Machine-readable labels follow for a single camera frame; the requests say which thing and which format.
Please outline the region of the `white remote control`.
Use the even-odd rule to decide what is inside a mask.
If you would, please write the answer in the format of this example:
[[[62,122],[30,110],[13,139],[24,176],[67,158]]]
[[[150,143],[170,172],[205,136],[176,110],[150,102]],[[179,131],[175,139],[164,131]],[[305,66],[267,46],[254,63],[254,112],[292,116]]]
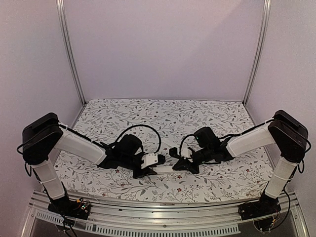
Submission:
[[[172,166],[156,166],[153,168],[153,171],[155,171],[157,174],[174,172],[174,170],[172,169]]]

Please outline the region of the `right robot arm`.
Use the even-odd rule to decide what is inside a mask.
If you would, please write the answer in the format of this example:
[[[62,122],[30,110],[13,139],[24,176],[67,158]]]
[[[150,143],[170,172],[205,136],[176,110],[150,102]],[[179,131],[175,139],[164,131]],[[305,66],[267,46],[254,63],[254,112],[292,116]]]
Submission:
[[[202,127],[191,136],[200,149],[195,151],[189,148],[190,154],[186,155],[182,151],[183,142],[179,148],[169,149],[169,155],[178,160],[173,170],[198,174],[202,164],[231,161],[260,148],[275,146],[278,149],[278,163],[255,205],[259,215],[266,215],[274,208],[282,190],[312,147],[308,129],[284,110],[276,111],[270,119],[241,133],[218,137],[210,127]]]

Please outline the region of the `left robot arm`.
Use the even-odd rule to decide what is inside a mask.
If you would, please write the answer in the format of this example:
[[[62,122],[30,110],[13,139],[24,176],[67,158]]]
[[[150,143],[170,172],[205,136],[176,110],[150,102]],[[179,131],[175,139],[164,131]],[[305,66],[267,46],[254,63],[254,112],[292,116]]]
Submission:
[[[134,178],[155,175],[152,167],[165,162],[164,156],[157,151],[146,153],[142,141],[126,131],[113,143],[98,143],[62,124],[55,113],[46,114],[23,129],[22,144],[17,152],[35,172],[51,206],[62,214],[70,214],[73,209],[87,210],[87,204],[69,199],[49,160],[54,149],[79,156],[103,169],[123,167],[132,170]]]

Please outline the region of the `floral patterned table mat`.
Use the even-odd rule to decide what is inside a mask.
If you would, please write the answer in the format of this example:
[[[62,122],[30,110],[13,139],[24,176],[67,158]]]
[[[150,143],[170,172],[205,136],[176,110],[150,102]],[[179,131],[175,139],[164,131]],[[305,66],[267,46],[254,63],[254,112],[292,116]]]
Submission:
[[[198,149],[191,134],[208,126],[222,137],[253,126],[239,102],[101,99],[87,103],[74,130],[90,139],[112,143],[123,131],[138,137],[146,152],[166,156],[163,166],[176,159],[169,149]],[[273,169],[263,148],[232,161],[202,165],[199,174],[172,172],[134,179],[130,170],[101,169],[93,163],[61,152],[55,170],[68,191],[126,200],[193,203],[258,198]]]

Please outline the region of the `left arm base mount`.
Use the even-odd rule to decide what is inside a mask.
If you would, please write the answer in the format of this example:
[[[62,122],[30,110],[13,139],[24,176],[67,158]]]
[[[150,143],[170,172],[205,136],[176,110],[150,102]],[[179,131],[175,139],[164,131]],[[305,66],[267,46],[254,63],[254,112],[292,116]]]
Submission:
[[[91,202],[83,200],[70,200],[68,197],[62,197],[51,200],[48,211],[60,214],[62,217],[73,217],[77,219],[87,220],[91,210]]]

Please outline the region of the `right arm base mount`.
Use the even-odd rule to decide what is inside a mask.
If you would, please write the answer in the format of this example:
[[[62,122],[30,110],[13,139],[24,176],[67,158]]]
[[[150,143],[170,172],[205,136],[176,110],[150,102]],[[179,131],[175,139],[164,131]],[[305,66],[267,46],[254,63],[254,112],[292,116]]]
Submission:
[[[238,206],[242,220],[254,219],[281,211],[278,198],[261,197],[258,201],[247,201]]]

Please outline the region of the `right aluminium frame post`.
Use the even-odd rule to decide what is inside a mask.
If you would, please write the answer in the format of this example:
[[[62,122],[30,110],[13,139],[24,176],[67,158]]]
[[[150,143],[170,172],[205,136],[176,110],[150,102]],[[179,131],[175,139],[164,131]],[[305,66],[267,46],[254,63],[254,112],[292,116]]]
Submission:
[[[250,100],[250,96],[251,96],[251,92],[255,83],[257,71],[259,69],[260,59],[261,59],[262,51],[264,48],[265,38],[266,38],[268,24],[269,24],[270,11],[271,11],[271,0],[264,0],[262,19],[261,19],[260,30],[259,30],[259,38],[257,41],[255,55],[254,55],[252,67],[250,70],[249,80],[248,80],[246,91],[245,91],[243,101],[242,101],[245,107],[247,107],[247,104]]]

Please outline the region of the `aluminium frame post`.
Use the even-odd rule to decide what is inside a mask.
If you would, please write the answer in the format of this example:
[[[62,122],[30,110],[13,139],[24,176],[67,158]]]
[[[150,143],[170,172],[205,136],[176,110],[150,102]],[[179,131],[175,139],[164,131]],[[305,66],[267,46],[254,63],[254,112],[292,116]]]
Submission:
[[[264,48],[265,38],[266,38],[268,24],[269,24],[270,11],[271,11],[271,0],[264,0],[262,19],[261,19],[260,30],[259,30],[259,38],[257,41],[255,55],[254,55],[252,67],[250,70],[249,80],[248,80],[246,91],[245,91],[243,101],[242,101],[245,107],[247,107],[247,104],[250,100],[250,96],[251,96],[251,92],[255,83],[257,71],[259,69],[260,59],[261,59],[262,51]]]
[[[60,28],[61,28],[61,34],[65,46],[66,56],[69,62],[70,71],[72,74],[73,82],[75,85],[75,89],[79,98],[80,103],[84,106],[86,105],[86,98],[84,95],[84,91],[79,79],[79,74],[75,62],[75,57],[72,49],[68,24],[67,24],[67,17],[65,12],[65,6],[63,0],[56,0],[56,6],[57,6],[57,12],[58,12],[58,18],[60,22]]]

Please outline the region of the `left aluminium frame post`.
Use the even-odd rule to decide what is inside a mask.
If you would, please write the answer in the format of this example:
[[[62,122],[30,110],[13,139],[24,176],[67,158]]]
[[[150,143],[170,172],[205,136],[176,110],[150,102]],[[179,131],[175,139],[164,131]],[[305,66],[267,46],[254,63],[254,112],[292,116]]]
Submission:
[[[75,62],[75,57],[72,49],[68,24],[67,24],[67,17],[65,12],[65,6],[63,0],[56,0],[56,6],[57,6],[57,12],[58,12],[58,18],[60,22],[60,28],[61,28],[61,34],[65,46],[66,56],[69,62],[70,71],[72,74],[73,82],[75,85],[75,89],[79,98],[80,103],[84,106],[86,105],[86,98],[84,95],[84,91],[79,79],[79,74]]]

